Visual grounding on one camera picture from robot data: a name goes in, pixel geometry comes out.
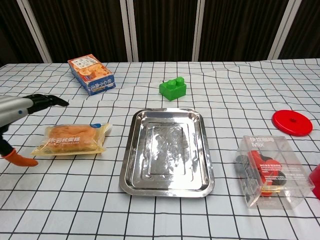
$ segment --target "tray rim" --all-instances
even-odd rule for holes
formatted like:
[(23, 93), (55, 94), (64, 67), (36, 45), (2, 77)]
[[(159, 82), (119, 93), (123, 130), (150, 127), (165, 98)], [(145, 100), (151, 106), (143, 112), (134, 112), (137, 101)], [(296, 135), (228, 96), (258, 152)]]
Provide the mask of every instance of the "tray rim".
[[(156, 189), (140, 190), (139, 189), (138, 190), (138, 189), (131, 188), (126, 182), (126, 174), (127, 174), (128, 164), (129, 164), (129, 156), (130, 156), (130, 152), (131, 152), (131, 144), (132, 144), (132, 140), (133, 140), (133, 134), (135, 132), (137, 116), (140, 113), (146, 112), (146, 111), (173, 112), (174, 113), (174, 112), (178, 112), (179, 110), (192, 112), (199, 117), (201, 139), (203, 142), (203, 151), (204, 151), (204, 156), (206, 157), (205, 159), (206, 159), (206, 165), (207, 165), (207, 169), (208, 169), (209, 183), (208, 183), (207, 187), (203, 190), (200, 190), (200, 191), (179, 190), (179, 189), (173, 189), (173, 190), (156, 190)], [(138, 195), (138, 196), (203, 198), (212, 192), (212, 190), (215, 187), (215, 183), (216, 183), (216, 181), (215, 181), (215, 177), (214, 177), (213, 165), (211, 162), (207, 134), (206, 134), (206, 130), (205, 130), (205, 123), (204, 123), (203, 117), (201, 116), (201, 114), (199, 112), (197, 112), (196, 110), (194, 110), (192, 108), (144, 108), (144, 109), (137, 111), (133, 115), (131, 125), (130, 125), (129, 135), (128, 135), (128, 141), (127, 141), (127, 144), (125, 147), (124, 157), (123, 157), (123, 161), (122, 161), (120, 177), (119, 177), (119, 186), (122, 188), (122, 190), (124, 190), (127, 194)]]

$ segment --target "blue label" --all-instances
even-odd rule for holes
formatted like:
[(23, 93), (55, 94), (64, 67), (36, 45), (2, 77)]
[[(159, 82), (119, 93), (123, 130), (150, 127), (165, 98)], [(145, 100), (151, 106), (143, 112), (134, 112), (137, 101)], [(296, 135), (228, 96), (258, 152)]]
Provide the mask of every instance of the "blue label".
[(100, 123), (90, 124), (90, 126), (91, 126), (92, 128), (95, 128), (95, 129), (101, 128), (101, 124), (100, 124)]

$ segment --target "robotic arm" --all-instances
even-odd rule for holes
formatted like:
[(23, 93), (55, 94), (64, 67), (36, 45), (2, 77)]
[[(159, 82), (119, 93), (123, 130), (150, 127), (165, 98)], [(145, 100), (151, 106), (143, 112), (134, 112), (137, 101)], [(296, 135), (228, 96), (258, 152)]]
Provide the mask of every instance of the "robotic arm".
[(54, 95), (0, 96), (0, 155), (17, 166), (36, 166), (38, 162), (33, 158), (17, 154), (16, 150), (3, 139), (3, 134), (8, 131), (11, 123), (54, 105), (66, 107), (69, 103)]

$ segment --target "white tablecloth with black grid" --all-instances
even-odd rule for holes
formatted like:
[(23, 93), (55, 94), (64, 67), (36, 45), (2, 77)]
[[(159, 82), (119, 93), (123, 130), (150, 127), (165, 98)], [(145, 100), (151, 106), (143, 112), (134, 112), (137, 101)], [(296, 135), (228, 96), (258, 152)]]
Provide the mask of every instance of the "white tablecloth with black grid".
[[(311, 193), (294, 210), (248, 209), (234, 170), (243, 135), (284, 135), (310, 173), (320, 163), (320, 59), (257, 62), (108, 63), (116, 88), (88, 96), (66, 63), (7, 64), (0, 94), (53, 94), (69, 101), (14, 122), (5, 133), (23, 156), (47, 126), (111, 123), (106, 151), (37, 157), (35, 167), (0, 160), (0, 240), (289, 239), (320, 236), (320, 201)], [(183, 76), (187, 94), (172, 102), (163, 80)], [(119, 175), (133, 115), (144, 108), (192, 108), (204, 118), (215, 187), (205, 198), (130, 196)], [(305, 137), (277, 130), (271, 117), (307, 116)]]

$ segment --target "metal tray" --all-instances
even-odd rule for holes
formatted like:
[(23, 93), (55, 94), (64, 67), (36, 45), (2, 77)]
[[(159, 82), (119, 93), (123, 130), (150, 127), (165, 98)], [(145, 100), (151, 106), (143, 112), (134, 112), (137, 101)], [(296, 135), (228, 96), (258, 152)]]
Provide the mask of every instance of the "metal tray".
[(215, 186), (202, 116), (157, 108), (132, 118), (120, 187), (131, 195), (199, 198)]

